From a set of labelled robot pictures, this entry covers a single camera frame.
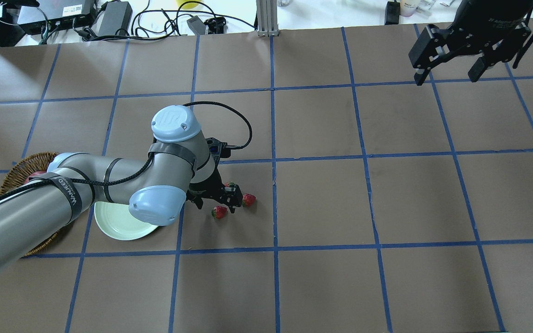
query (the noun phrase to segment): brown basket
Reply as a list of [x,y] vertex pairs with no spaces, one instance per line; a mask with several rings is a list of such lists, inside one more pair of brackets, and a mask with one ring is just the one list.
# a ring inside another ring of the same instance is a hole
[[[46,171],[46,169],[49,167],[49,164],[53,162],[53,159],[58,154],[59,153],[54,152],[43,152],[30,155],[27,158],[19,161],[19,163],[17,163],[7,173],[6,179],[4,179],[3,183],[1,184],[0,195],[6,194],[7,192],[24,185],[24,180],[32,173],[35,173],[36,171]],[[66,230],[68,230],[69,226],[70,225],[64,226],[60,230],[56,231],[42,243],[38,244],[34,249],[28,251],[24,257],[33,255],[49,246],[53,240],[64,234]]]

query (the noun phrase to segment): strawberry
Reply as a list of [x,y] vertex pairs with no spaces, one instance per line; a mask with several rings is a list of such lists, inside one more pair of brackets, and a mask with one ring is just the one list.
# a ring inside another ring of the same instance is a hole
[[211,216],[215,217],[218,220],[226,217],[227,214],[228,214],[228,209],[223,206],[215,206],[215,208],[211,210]]
[[242,197],[242,205],[244,207],[250,207],[254,204],[254,202],[256,202],[256,197],[252,194],[246,193]]

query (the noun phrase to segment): white label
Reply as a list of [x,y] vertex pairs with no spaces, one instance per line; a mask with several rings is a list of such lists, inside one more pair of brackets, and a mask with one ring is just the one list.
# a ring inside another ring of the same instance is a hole
[[83,5],[75,5],[75,6],[63,7],[63,17],[76,15],[77,13],[81,13],[81,9],[82,8],[83,8]]

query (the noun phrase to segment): gray robotic arm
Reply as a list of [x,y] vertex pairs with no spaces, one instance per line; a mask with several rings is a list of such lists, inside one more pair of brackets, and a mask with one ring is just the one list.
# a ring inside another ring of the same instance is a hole
[[[194,104],[235,111],[220,103]],[[203,198],[211,198],[229,206],[232,213],[241,206],[239,187],[224,186],[217,170],[220,158],[241,147],[205,139],[194,114],[183,105],[160,110],[152,120],[152,131],[154,142],[146,162],[64,153],[49,165],[47,173],[0,198],[0,270],[95,202],[127,204],[135,218],[162,226],[178,219],[187,199],[201,208]]]

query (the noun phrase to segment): plate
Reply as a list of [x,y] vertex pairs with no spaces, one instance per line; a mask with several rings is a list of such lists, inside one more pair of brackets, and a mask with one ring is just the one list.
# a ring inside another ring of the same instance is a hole
[[119,241],[137,240],[157,228],[156,225],[134,218],[126,204],[96,202],[93,205],[93,215],[98,228],[106,236]]

